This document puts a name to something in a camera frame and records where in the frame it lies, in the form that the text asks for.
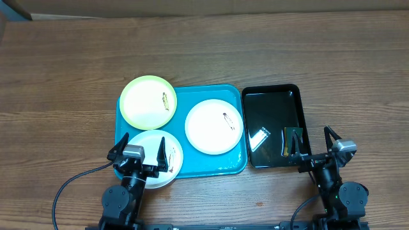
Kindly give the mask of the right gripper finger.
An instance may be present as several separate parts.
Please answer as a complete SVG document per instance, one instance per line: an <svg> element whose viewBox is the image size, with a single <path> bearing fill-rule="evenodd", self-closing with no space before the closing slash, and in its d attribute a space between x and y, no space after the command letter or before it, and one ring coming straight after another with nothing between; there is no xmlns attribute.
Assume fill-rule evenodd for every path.
<svg viewBox="0 0 409 230"><path fill-rule="evenodd" d="M337 141L339 139L341 139L341 137L339 135L337 135L329 125L324 127L324 134L325 134L325 143L326 143L326 147L327 147L327 151L338 151L338 149L336 149L334 147L334 142L333 141Z"/></svg>
<svg viewBox="0 0 409 230"><path fill-rule="evenodd" d="M291 149L289 155L294 157L302 153L302 141L296 130L291 132Z"/></svg>

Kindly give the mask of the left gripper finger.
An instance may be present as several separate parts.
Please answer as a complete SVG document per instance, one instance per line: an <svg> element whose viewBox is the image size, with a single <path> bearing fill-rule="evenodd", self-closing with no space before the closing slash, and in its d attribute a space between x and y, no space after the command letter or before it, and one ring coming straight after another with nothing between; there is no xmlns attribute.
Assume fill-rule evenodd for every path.
<svg viewBox="0 0 409 230"><path fill-rule="evenodd" d="M125 146L128 144L129 133L127 132L121 140L115 144L108 152L107 159L110 161L115 161L119 156L123 154Z"/></svg>
<svg viewBox="0 0 409 230"><path fill-rule="evenodd" d="M166 140L165 137L161 138L160 146L157 153L157 167L160 172L166 173L169 168L169 164L166 157Z"/></svg>

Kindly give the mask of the green yellow sponge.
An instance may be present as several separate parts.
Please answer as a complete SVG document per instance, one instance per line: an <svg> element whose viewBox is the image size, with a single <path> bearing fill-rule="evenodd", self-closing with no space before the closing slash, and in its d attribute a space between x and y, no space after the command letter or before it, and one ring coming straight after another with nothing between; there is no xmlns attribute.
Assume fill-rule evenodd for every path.
<svg viewBox="0 0 409 230"><path fill-rule="evenodd" d="M303 128L285 127L284 128L284 151L282 154L284 157L288 157L289 154L291 153L293 132L296 132L298 135L298 139L302 141Z"/></svg>

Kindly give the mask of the white plate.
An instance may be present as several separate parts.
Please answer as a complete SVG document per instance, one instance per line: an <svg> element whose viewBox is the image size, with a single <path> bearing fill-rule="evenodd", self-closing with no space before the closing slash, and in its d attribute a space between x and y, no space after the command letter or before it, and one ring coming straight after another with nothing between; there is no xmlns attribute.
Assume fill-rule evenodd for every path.
<svg viewBox="0 0 409 230"><path fill-rule="evenodd" d="M183 164L181 144L172 134L162 130L145 131L129 141L129 144L142 146L144 148L144 164L158 165L157 154L163 137L165 138L165 151L169 166L168 172L160 172L158 178L148 177L145 186L147 189L164 187L176 178Z"/></svg>
<svg viewBox="0 0 409 230"><path fill-rule="evenodd" d="M185 134L198 151L221 155L231 151L242 138L242 116L224 100L204 100L187 114Z"/></svg>

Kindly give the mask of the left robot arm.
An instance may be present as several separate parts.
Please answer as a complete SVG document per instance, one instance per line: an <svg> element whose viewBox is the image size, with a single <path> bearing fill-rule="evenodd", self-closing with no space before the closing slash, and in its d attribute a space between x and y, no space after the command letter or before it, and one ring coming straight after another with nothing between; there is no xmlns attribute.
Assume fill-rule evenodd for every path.
<svg viewBox="0 0 409 230"><path fill-rule="evenodd" d="M142 229L144 224L137 217L146 180L158 178L169 168L164 138L158 146L156 165L144 164L144 148L129 144L128 139L129 134L125 134L107 155L114 169L123 177L120 185L111 186L103 193L99 229Z"/></svg>

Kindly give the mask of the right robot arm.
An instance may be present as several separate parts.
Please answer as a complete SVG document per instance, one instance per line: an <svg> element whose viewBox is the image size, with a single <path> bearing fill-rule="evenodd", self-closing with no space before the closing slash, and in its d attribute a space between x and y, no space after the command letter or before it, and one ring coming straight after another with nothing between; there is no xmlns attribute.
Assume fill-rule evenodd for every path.
<svg viewBox="0 0 409 230"><path fill-rule="evenodd" d="M329 126L324 128L327 151L316 155L304 153L296 131L291 132L289 162L298 166L299 173L308 173L318 188L318 194L304 201L293 213L289 229L368 229L360 219L366 215L369 190L361 183L343 182L340 168L356 154L354 141L343 139ZM314 215L310 222L297 223L295 217L307 204L320 198L324 214Z"/></svg>

